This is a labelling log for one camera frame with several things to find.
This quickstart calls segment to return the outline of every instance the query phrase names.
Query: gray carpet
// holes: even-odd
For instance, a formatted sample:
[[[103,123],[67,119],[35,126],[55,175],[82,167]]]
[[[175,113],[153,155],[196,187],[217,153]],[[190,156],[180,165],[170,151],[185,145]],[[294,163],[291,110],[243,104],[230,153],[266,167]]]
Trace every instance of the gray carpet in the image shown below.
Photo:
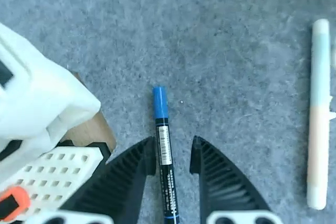
[[[335,13],[336,0],[0,0],[0,22],[80,72],[101,100],[114,156],[154,134],[152,87],[167,87],[182,223],[199,222],[198,176],[188,172],[195,134],[284,223],[336,221],[336,122],[328,205],[313,211],[305,198],[310,29],[321,17],[334,24]],[[139,223],[162,223],[158,176]]]

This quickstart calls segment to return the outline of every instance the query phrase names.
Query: light blue and peach marker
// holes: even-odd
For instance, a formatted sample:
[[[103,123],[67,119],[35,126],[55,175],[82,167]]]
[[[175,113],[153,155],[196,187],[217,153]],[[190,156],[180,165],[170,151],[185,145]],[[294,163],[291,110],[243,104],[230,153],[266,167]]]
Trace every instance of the light blue and peach marker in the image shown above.
[[[312,29],[307,174],[307,204],[316,210],[327,204],[329,124],[335,118],[335,113],[329,111],[330,50],[329,22],[319,19]]]

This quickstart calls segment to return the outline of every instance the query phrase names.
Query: white plastic housing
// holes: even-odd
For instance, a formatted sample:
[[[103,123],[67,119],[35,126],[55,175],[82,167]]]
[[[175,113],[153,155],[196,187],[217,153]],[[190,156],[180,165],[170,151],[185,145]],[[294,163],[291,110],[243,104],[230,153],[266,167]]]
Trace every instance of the white plastic housing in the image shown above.
[[[0,85],[0,152],[11,140],[23,140],[0,162],[1,183],[92,118],[100,102],[68,70],[1,23],[0,61],[14,75]]]
[[[214,211],[206,220],[207,224],[226,223],[218,221],[220,218],[227,218],[227,223],[233,224],[256,224],[272,223],[283,224],[281,219],[270,211]]]
[[[38,215],[31,216],[24,224],[47,224],[60,223],[57,218],[62,219],[63,224],[113,224],[113,220],[106,215],[88,214],[84,212],[72,212],[65,210],[43,211]]]
[[[96,170],[103,156],[98,147],[56,147],[30,162],[0,184],[24,188],[31,206],[16,220],[26,220],[42,210],[58,209]]]

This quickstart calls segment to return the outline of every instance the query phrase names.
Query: barcode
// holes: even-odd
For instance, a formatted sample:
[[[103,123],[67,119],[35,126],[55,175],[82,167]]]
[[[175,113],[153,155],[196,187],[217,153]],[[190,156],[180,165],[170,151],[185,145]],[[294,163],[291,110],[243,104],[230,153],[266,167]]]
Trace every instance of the barcode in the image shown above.
[[[161,162],[162,165],[171,165],[172,153],[170,150],[170,139],[168,126],[159,127],[159,141],[160,141],[160,152],[161,152]]]

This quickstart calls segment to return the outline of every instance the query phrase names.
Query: blue marker cap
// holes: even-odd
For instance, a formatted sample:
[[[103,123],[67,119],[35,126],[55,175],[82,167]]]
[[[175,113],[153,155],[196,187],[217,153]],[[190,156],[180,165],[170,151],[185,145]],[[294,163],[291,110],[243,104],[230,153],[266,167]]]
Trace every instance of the blue marker cap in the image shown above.
[[[154,117],[168,118],[167,96],[164,87],[155,87],[153,89],[154,95]]]

